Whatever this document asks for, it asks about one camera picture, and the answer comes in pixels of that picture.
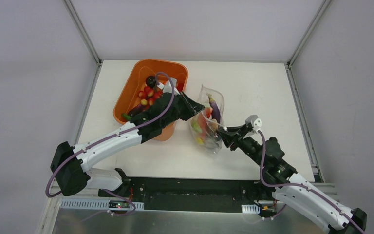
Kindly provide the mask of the white toy cauliflower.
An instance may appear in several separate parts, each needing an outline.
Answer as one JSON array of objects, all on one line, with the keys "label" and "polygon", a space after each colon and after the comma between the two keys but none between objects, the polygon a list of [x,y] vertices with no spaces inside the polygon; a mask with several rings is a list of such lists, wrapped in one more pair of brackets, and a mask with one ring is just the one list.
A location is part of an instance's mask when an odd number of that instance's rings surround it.
[{"label": "white toy cauliflower", "polygon": [[198,134],[201,134],[203,132],[200,124],[197,122],[197,120],[193,119],[191,122],[190,122],[190,125],[192,127],[192,130]]}]

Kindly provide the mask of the toy watermelon slice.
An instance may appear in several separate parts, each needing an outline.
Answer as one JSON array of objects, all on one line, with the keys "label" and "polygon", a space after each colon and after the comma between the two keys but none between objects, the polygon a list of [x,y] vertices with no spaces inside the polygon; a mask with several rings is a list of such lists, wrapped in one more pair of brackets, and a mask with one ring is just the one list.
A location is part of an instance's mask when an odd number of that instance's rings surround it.
[{"label": "toy watermelon slice", "polygon": [[196,122],[199,127],[199,136],[202,140],[206,139],[207,135],[207,119],[211,117],[213,109],[211,107],[206,107],[200,114],[198,114]]}]

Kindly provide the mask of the clear zip top bag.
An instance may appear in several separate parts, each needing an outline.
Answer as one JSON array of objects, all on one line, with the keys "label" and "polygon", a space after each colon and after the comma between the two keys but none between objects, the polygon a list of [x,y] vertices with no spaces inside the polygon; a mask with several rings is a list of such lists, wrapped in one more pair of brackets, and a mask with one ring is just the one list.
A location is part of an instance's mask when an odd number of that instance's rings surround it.
[{"label": "clear zip top bag", "polygon": [[[222,127],[224,125],[223,118],[222,118],[223,111],[224,111],[224,96],[219,91],[216,91],[214,89],[210,89],[210,88],[207,88],[205,86],[202,86],[201,90],[200,90],[200,93],[199,93],[199,96],[197,98],[197,102],[199,104],[204,105],[205,107],[210,107],[207,94],[212,94],[212,97],[217,102],[217,105],[218,105],[218,107],[220,109],[220,112],[221,112],[221,123],[218,124],[216,122],[216,120],[214,120],[212,118],[212,116],[209,119],[207,119],[206,120],[207,121],[207,135],[206,135],[206,139],[205,139],[205,144],[204,145],[198,145],[197,143],[196,144],[202,150],[208,152],[209,154],[217,154],[222,149],[222,146],[223,146],[223,142],[222,142],[221,138],[217,135],[216,131],[217,131],[218,127]],[[194,116],[190,120],[190,122],[193,119],[196,120],[198,114],[196,116]],[[200,137],[200,136],[199,136],[198,133],[196,133],[192,130],[191,125],[190,125],[190,130],[191,130],[191,133],[192,133],[192,137],[193,137],[194,141],[196,142],[195,138]]]}]

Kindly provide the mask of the yellow toy corn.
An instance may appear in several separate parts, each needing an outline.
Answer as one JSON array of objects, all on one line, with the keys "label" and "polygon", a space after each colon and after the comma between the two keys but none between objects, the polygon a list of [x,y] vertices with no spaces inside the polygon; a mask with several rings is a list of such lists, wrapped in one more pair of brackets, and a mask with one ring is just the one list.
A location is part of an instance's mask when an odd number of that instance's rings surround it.
[{"label": "yellow toy corn", "polygon": [[195,140],[196,140],[196,143],[198,145],[204,145],[205,144],[205,139],[203,139],[202,137],[197,137],[197,138],[195,138]]}]

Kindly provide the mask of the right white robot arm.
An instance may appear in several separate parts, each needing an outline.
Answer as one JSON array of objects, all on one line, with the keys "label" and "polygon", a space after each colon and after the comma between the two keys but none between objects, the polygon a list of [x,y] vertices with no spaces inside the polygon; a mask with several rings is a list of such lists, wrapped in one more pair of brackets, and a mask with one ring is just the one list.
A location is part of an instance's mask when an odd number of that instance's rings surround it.
[{"label": "right white robot arm", "polygon": [[254,131],[250,124],[219,127],[217,135],[231,151],[240,149],[259,165],[257,194],[268,200],[273,197],[315,223],[327,234],[363,234],[367,214],[360,208],[349,208],[317,189],[284,159],[284,151],[275,137],[258,143],[248,136]]}]

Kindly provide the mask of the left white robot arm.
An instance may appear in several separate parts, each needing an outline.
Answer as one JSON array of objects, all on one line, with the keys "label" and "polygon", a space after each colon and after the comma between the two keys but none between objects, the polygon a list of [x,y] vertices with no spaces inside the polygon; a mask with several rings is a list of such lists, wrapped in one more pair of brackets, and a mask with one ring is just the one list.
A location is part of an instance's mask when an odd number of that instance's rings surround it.
[{"label": "left white robot arm", "polygon": [[168,125],[179,119],[187,121],[204,108],[184,92],[177,95],[163,93],[148,109],[104,137],[75,146],[66,141],[59,144],[50,165],[53,174],[46,195],[72,196],[92,187],[111,190],[117,197],[124,197],[129,191],[128,182],[115,170],[94,166],[115,153],[159,136]]}]

